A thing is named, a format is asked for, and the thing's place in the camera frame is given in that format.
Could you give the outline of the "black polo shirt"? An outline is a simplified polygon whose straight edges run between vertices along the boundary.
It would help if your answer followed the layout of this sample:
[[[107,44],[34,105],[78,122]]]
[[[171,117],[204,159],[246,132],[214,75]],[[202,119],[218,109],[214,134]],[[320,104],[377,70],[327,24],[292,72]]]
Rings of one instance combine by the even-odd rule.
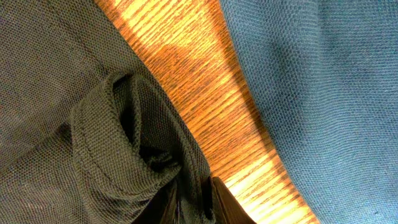
[[[133,223],[171,182],[177,223],[216,223],[210,175],[93,1],[1,2],[2,223]]]

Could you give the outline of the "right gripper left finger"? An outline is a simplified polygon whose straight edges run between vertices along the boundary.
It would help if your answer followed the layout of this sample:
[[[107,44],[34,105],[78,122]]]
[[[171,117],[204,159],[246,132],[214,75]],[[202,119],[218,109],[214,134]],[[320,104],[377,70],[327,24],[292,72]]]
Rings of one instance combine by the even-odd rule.
[[[178,222],[177,183],[162,187],[132,224],[175,224]]]

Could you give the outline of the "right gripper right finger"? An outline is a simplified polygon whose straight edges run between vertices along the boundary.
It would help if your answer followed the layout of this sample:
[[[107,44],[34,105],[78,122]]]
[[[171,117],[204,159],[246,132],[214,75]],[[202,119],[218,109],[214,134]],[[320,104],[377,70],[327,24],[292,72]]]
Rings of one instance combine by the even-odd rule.
[[[219,224],[256,224],[219,177],[211,178],[213,212]]]

